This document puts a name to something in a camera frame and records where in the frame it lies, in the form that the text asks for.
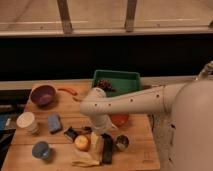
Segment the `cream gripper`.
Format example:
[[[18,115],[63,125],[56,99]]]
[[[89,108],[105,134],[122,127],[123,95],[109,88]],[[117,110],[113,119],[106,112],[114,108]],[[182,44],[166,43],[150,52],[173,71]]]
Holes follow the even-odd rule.
[[[92,126],[91,133],[91,149],[93,151],[98,151],[100,145],[102,144],[102,135],[108,133],[109,131],[115,131],[118,127],[114,124],[104,125],[104,126]]]

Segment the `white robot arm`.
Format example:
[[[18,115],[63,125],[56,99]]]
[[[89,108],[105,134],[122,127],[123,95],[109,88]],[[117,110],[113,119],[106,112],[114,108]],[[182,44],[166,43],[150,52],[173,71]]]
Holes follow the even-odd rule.
[[[102,134],[111,127],[111,114],[162,114],[172,116],[169,171],[213,171],[213,61],[191,82],[170,84],[108,97],[93,88],[80,104],[93,130]]]

